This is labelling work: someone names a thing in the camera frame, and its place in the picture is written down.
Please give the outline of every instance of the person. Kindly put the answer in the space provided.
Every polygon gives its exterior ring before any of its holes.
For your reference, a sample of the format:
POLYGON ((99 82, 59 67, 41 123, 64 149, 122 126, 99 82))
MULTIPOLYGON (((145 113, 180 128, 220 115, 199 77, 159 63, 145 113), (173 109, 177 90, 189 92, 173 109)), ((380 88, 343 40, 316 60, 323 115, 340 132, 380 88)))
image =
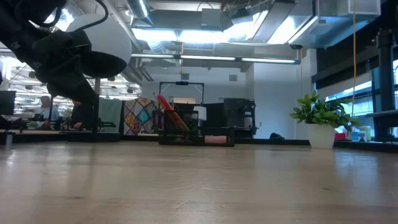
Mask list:
POLYGON ((70 126, 75 129, 89 128, 93 122, 93 107, 72 100, 73 110, 70 126))
MULTIPOLYGON (((48 96, 42 96, 40 97, 40 101, 42 103, 42 106, 36 111, 36 114, 39 114, 39 117, 43 116, 43 119, 48 119, 50 114, 51 99, 48 96)), ((51 112, 51 120, 56 121, 59 119, 59 117, 60 113, 58 112, 58 108, 56 106, 53 106, 51 112)))

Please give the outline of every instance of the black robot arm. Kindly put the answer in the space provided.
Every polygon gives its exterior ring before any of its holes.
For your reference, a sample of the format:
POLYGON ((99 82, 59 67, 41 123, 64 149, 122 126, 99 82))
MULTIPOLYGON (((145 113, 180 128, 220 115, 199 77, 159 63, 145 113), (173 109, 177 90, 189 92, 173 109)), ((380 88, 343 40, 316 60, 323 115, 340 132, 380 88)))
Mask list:
POLYGON ((0 0, 0 42, 36 71, 53 96, 94 104, 95 92, 81 71, 81 58, 91 52, 83 29, 50 32, 66 0, 0 0), (56 11, 55 20, 44 21, 56 11))

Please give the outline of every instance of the ductwork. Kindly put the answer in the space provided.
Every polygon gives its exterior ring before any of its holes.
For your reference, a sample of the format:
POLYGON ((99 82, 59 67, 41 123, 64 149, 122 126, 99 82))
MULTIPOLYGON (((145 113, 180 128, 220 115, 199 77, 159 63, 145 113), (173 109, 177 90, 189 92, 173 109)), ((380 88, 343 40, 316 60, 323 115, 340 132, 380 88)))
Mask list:
MULTIPOLYGON (((162 41, 148 41, 147 43, 150 48, 150 51, 154 54, 176 54, 176 52, 166 49, 162 41)), ((164 59, 164 60, 170 63, 179 63, 179 60, 177 59, 164 59)))
POLYGON ((166 48, 161 41, 148 41, 148 46, 154 54, 166 54, 166 48))
POLYGON ((127 4, 134 18, 140 19, 151 26, 154 25, 149 18, 149 5, 147 0, 127 0, 127 4))

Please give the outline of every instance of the ceiling light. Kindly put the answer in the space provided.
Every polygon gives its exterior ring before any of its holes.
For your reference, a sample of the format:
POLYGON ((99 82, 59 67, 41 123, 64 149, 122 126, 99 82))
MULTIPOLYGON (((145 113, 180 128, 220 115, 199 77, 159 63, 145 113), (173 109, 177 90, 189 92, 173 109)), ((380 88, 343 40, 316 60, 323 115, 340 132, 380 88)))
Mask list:
POLYGON ((166 54, 131 54, 131 56, 138 58, 174 58, 174 55, 166 54))
POLYGON ((197 56, 197 55, 181 55, 181 59, 225 60, 225 61, 235 60, 234 57, 214 57, 214 56, 197 56))
POLYGON ((137 95, 131 95, 131 96, 109 96, 109 95, 100 95, 102 98, 108 97, 109 99, 125 99, 125 100, 134 100, 138 98, 137 95))
POLYGON ((51 96, 48 93, 16 93, 16 95, 22 95, 22 96, 51 96))
POLYGON ((134 35, 139 40, 144 41, 176 41, 177 35, 172 30, 158 29, 132 29, 134 35))
POLYGON ((262 62, 262 63, 298 63, 297 60, 271 59, 271 58, 242 58, 242 62, 262 62))
POLYGON ((193 44, 214 44, 223 41, 221 31, 185 30, 181 33, 180 41, 193 44))
POLYGON ((293 43, 298 37, 300 37, 308 28, 310 28, 310 26, 318 20, 318 16, 315 16, 314 18, 312 18, 310 20, 310 22, 308 22, 303 28, 301 28, 292 38, 290 38, 290 40, 288 41, 288 43, 293 43))

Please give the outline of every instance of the ceiling pipe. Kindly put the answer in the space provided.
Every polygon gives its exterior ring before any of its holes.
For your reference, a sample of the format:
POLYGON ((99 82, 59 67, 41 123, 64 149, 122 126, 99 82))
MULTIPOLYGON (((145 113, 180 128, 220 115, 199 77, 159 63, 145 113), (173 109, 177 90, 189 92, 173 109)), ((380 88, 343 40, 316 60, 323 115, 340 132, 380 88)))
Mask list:
POLYGON ((154 79, 151 77, 151 75, 149 74, 149 72, 148 72, 145 68, 142 68, 142 72, 143 72, 146 76, 148 76, 149 81, 151 81, 151 82, 154 81, 154 79))
POLYGON ((116 10, 116 8, 112 5, 112 3, 110 3, 109 0, 103 0, 103 2, 106 4, 106 7, 108 8, 111 15, 119 22, 124 31, 126 31, 127 35, 131 39, 131 42, 133 43, 133 46, 135 46, 136 50, 142 52, 142 47, 139 44, 139 41, 137 40, 136 36, 132 33, 131 28, 128 27, 125 21, 122 19, 122 17, 120 17, 119 12, 116 10))
POLYGON ((139 76, 141 77, 141 79, 142 79, 142 77, 144 77, 147 81, 154 81, 154 80, 152 79, 151 76, 148 77, 147 73, 145 73, 145 72, 143 71, 143 67, 142 67, 143 62, 142 62, 142 59, 141 59, 141 58, 135 58, 135 60, 136 60, 136 66, 135 66, 135 67, 129 65, 129 67, 131 68, 131 70, 132 70, 134 73, 139 74, 139 76))
POLYGON ((127 0, 127 7, 134 18, 140 19, 145 23, 154 26, 149 17, 149 7, 147 0, 127 0))

